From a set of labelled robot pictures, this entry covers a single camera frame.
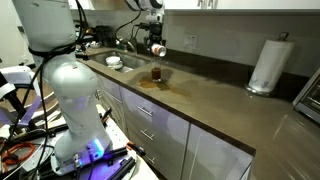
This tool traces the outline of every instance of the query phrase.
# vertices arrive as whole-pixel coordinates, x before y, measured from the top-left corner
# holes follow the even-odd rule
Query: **upper cabinet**
[[[68,0],[70,9],[78,9],[75,0]],[[84,10],[113,10],[115,9],[115,0],[78,0]]]
[[[165,0],[167,10],[307,10],[320,9],[319,0]]]

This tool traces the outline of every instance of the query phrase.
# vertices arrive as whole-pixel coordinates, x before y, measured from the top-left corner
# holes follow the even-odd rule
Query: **appliance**
[[[293,101],[295,110],[300,111],[320,124],[320,68],[310,78]]]

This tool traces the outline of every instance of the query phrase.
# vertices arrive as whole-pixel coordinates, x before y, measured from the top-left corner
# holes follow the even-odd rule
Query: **backsplash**
[[[132,11],[91,11],[90,25],[119,27],[136,16]],[[136,21],[145,22],[145,12]],[[163,37],[169,49],[255,66],[266,39],[276,39],[283,31],[290,33],[295,48],[285,72],[312,76],[320,61],[320,16],[293,15],[169,15],[165,16]],[[119,34],[129,36],[128,26]],[[197,48],[183,47],[185,35],[196,35]],[[140,30],[137,39],[143,42],[148,32]]]

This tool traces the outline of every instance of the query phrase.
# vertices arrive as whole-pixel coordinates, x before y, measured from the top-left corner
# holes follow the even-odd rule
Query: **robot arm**
[[[152,54],[163,57],[166,54],[166,40],[162,39],[164,16],[163,0],[125,0],[133,11],[149,11],[148,23],[140,23],[139,28],[148,30],[149,36],[144,38],[144,45]]]

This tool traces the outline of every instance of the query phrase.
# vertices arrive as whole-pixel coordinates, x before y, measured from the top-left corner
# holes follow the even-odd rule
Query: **kitchen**
[[[86,11],[90,25],[103,24],[119,27],[136,15],[135,12],[128,10],[124,4],[120,3],[120,7],[117,8],[120,10]],[[76,10],[73,11],[73,15],[74,18],[77,18]],[[165,15],[163,36],[167,39],[168,54],[170,50],[177,50],[254,66],[265,40],[276,39],[280,32],[288,31],[290,32],[288,39],[294,41],[296,47],[288,61],[285,72],[311,77],[319,66],[319,61],[316,60],[318,52],[315,48],[319,46],[318,40],[320,37],[317,33],[320,32],[319,25],[317,25],[318,20],[319,16],[316,11],[309,13],[307,11],[294,12],[294,10],[288,12],[260,10],[253,12],[208,12],[208,10],[205,10],[205,12],[201,12],[201,10],[179,12],[172,10]],[[142,21],[144,21],[144,16],[137,20],[137,22]],[[131,29],[123,30],[119,34],[125,36],[130,31]],[[137,38],[139,42],[142,42],[142,37],[146,33],[140,31]],[[196,49],[183,46],[185,35],[197,36]],[[181,55],[179,53],[175,55],[179,58],[185,56],[183,58],[188,61],[188,64],[195,63],[203,67],[203,65],[199,65],[199,62],[196,62],[201,57],[188,58],[189,56],[186,54]],[[204,62],[208,62],[205,57],[202,57]],[[84,63],[95,67],[96,72],[100,72],[98,74],[110,76],[113,82],[121,82],[120,86],[127,84],[131,87],[130,90],[139,89],[136,82],[130,81],[132,77],[127,77],[129,74],[126,77],[112,77],[115,74],[114,72],[105,72],[104,67],[97,66],[92,61]],[[145,96],[156,99],[157,103],[162,102],[173,107],[179,112],[201,121],[200,124],[209,125],[223,134],[227,134],[256,149],[251,179],[290,179],[292,177],[295,179],[318,179],[318,168],[312,166],[319,162],[319,157],[313,152],[319,148],[317,142],[317,138],[319,138],[318,126],[293,111],[292,97],[267,99],[248,96],[244,87],[239,85],[244,79],[249,80],[248,67],[240,65],[234,65],[233,68],[229,67],[220,70],[221,73],[231,74],[230,79],[222,78],[224,82],[220,86],[219,82],[202,76],[194,77],[189,72],[172,75],[172,82],[180,81],[183,84],[184,79],[194,79],[194,82],[189,83],[195,84],[198,82],[200,84],[196,83],[194,90],[187,89],[188,91],[199,92],[199,94],[193,94],[197,102],[188,101],[187,98],[183,99],[180,95],[172,97],[169,92],[163,92],[163,95],[160,95],[157,90],[141,90],[142,92],[139,95],[141,93],[146,94]],[[185,85],[179,85],[179,87],[187,88],[186,86],[191,84],[186,83]],[[219,91],[214,91],[215,94],[206,93],[214,88],[219,89]],[[194,108],[192,103],[203,108]],[[210,114],[212,111],[214,111],[215,117]],[[212,124],[207,120],[209,117],[215,119]],[[304,138],[310,138],[313,141],[309,144]]]

